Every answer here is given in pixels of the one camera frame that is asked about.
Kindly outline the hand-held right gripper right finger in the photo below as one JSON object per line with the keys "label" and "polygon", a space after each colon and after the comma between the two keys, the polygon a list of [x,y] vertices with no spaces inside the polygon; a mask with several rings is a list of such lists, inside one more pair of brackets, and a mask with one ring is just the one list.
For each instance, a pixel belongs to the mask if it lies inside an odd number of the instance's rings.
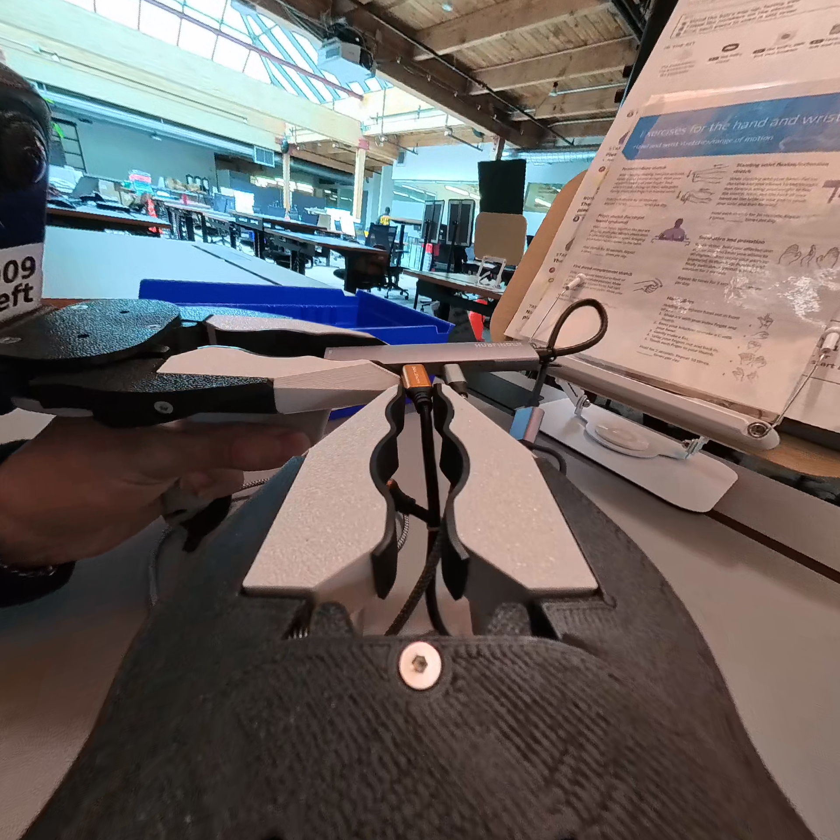
{"label": "hand-held right gripper right finger", "polygon": [[550,467],[449,385],[434,386],[443,509],[442,572],[486,634],[505,604],[597,593],[596,578],[540,470]]}

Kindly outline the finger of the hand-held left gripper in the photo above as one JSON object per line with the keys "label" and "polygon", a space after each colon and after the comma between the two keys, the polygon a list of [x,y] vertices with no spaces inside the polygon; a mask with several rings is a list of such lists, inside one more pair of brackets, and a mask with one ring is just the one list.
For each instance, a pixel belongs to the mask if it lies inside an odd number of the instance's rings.
{"label": "finger of the hand-held left gripper", "polygon": [[328,350],[385,344],[367,332],[294,318],[214,314],[205,325],[213,337],[211,343],[241,350]]}
{"label": "finger of the hand-held left gripper", "polygon": [[272,358],[224,346],[172,356],[159,372],[267,379],[281,414],[364,405],[401,384],[398,374],[369,360],[332,361],[310,355]]}

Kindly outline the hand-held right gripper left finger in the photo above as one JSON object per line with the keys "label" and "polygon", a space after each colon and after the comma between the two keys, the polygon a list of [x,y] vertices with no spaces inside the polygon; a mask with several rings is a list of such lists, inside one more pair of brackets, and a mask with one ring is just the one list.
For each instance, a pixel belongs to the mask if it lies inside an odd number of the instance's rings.
{"label": "hand-held right gripper left finger", "polygon": [[384,600],[397,572],[396,504],[405,392],[394,385],[314,445],[255,561],[244,593],[339,603]]}

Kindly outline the blue plastic bin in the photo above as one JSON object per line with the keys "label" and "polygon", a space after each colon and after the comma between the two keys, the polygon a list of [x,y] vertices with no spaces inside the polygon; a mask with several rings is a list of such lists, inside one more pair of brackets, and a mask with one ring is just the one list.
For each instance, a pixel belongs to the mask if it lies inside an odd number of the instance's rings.
{"label": "blue plastic bin", "polygon": [[452,323],[366,291],[349,295],[329,287],[143,279],[139,299],[171,303],[180,309],[183,320],[205,320],[212,314],[295,319],[319,324],[328,332],[345,329],[368,333],[400,347],[447,347],[455,336]]}

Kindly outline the grey usb hub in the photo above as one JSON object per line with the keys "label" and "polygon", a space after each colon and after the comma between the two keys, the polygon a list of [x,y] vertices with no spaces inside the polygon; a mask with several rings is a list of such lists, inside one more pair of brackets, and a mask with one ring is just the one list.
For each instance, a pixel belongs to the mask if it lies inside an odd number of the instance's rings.
{"label": "grey usb hub", "polygon": [[[560,347],[556,344],[560,330],[571,314],[583,308],[592,309],[599,320],[598,329],[587,340]],[[515,420],[511,435],[526,448],[537,450],[543,409],[539,407],[541,391],[549,367],[559,358],[581,353],[598,344],[605,336],[607,312],[597,300],[588,298],[571,303],[561,312],[549,335],[546,348],[523,342],[457,342],[436,344],[400,344],[367,347],[342,347],[325,350],[329,361],[368,360],[401,375],[403,366],[421,364],[430,376],[441,377],[447,384],[462,382],[466,371],[525,371],[536,370],[534,382],[522,420]]]}

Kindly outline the person's left forearm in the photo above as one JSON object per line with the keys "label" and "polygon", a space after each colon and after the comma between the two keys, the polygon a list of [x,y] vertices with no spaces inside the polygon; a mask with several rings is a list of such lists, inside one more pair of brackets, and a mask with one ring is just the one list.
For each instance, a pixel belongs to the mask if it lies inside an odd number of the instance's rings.
{"label": "person's left forearm", "polygon": [[39,567],[1,564],[1,608],[21,606],[61,589],[70,580],[75,563]]}

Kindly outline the person's left hand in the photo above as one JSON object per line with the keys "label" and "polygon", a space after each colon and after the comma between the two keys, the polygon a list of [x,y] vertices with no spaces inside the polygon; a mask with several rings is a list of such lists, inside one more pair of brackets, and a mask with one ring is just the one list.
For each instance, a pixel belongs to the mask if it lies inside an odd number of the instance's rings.
{"label": "person's left hand", "polygon": [[278,469],[309,447],[305,434],[275,425],[114,429],[59,417],[2,463],[2,563],[30,570],[96,557],[160,517],[172,487],[230,496],[245,473]]}

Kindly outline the black office chair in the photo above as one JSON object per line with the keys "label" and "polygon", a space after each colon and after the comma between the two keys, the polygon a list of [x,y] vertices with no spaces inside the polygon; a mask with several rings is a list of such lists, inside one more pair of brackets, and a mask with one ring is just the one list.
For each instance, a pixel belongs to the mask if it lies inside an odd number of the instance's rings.
{"label": "black office chair", "polygon": [[334,274],[343,281],[343,290],[353,295],[357,291],[380,289],[385,294],[395,291],[408,298],[408,292],[398,285],[400,270],[392,265],[395,241],[395,227],[375,223],[369,228],[363,245],[343,243],[336,248],[344,268],[336,269]]}

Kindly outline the long wooden work table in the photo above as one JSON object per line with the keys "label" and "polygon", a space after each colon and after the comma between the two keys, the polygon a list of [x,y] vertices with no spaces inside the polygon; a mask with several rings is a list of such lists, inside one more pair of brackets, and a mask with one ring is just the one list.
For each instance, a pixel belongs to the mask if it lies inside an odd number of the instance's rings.
{"label": "long wooden work table", "polygon": [[470,275],[412,268],[403,268],[402,274],[416,280],[415,301],[428,298],[477,312],[492,312],[505,291],[504,287],[497,285],[480,284],[476,276]]}

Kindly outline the black portrait monitor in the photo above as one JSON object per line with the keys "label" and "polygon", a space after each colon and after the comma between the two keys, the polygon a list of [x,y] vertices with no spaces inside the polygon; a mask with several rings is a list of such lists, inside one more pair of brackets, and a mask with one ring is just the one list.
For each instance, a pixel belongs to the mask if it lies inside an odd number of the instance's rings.
{"label": "black portrait monitor", "polygon": [[448,217],[446,227],[446,244],[448,258],[446,272],[460,273],[463,271],[467,258],[467,248],[471,246],[475,201],[468,198],[450,200],[448,202]]}
{"label": "black portrait monitor", "polygon": [[422,218],[422,252],[419,259],[420,270],[431,270],[433,268],[445,206],[446,201],[443,199],[426,201],[424,204]]}

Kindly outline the wooden document stand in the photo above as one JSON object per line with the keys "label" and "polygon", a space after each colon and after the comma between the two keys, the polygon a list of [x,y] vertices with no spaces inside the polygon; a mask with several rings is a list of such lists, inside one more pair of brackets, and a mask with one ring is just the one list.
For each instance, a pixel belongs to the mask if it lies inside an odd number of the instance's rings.
{"label": "wooden document stand", "polygon": [[664,501],[710,510],[735,472],[701,450],[774,448],[838,345],[838,222],[808,166],[613,167],[572,233],[556,229],[509,333],[545,347],[592,298],[604,338],[557,361],[543,430]]}

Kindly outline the plain wooden board stand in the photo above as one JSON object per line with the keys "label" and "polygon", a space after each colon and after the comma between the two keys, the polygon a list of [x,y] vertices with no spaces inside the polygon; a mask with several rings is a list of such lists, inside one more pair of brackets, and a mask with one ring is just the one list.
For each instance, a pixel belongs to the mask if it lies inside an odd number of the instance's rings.
{"label": "plain wooden board stand", "polygon": [[518,267],[527,247],[527,229],[528,221],[522,214],[478,213],[474,254],[479,285],[498,287],[505,270]]}

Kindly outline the black square panel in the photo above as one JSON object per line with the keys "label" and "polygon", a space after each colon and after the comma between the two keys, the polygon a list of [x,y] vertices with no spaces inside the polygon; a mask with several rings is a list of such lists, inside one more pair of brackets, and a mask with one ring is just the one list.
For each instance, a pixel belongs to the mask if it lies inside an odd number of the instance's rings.
{"label": "black square panel", "polygon": [[481,161],[477,169],[479,212],[522,215],[527,162],[521,159]]}

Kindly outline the white ceiling projector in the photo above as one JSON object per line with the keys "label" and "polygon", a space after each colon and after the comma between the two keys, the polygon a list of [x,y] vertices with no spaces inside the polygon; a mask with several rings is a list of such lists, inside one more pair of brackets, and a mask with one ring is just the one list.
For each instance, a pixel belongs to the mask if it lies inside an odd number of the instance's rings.
{"label": "white ceiling projector", "polygon": [[362,44],[352,43],[338,37],[321,42],[317,52],[317,67],[326,76],[335,76],[344,87],[351,82],[367,81],[375,77],[375,61],[372,53]]}

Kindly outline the laminated instruction sheets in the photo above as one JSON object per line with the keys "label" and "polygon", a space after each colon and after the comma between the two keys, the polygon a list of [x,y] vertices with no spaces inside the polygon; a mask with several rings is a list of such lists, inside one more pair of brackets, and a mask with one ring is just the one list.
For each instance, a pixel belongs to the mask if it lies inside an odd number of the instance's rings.
{"label": "laminated instruction sheets", "polygon": [[507,335],[608,313],[584,361],[838,432],[838,2],[678,2]]}

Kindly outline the black tripod pole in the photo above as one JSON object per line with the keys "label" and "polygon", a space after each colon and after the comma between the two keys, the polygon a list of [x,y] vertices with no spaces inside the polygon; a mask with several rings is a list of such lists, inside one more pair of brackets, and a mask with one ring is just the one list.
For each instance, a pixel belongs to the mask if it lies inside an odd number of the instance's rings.
{"label": "black tripod pole", "polygon": [[611,1],[613,8],[638,42],[636,59],[631,69],[625,69],[627,96],[663,33],[677,1]]}

